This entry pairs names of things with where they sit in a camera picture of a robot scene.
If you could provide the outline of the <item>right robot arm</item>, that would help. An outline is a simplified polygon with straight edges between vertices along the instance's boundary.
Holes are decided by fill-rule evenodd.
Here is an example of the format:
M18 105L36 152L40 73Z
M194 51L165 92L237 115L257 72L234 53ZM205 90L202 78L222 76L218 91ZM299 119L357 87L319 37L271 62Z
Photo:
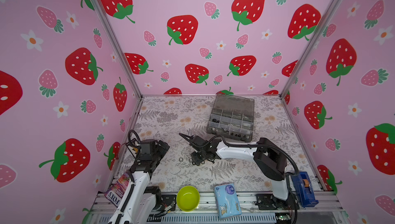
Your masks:
M299 175L295 161L284 150L280 149L267 138L260 138L255 143L229 143L222 135L215 135L210 140L199 136L179 134L195 150L191 153L194 165L201 165L204 161L214 163L220 159L240 159L254 162L262 173L271 180L273 197L286 201L290 189L286 181L287 176Z

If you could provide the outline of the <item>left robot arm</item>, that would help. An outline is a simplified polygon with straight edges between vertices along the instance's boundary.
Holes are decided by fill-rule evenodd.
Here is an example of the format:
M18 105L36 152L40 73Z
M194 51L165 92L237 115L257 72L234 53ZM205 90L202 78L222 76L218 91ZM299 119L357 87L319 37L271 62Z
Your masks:
M151 211L160 205L159 187L150 187L151 176L170 146L161 140L143 140L133 165L127 170L128 187L110 224L145 224Z

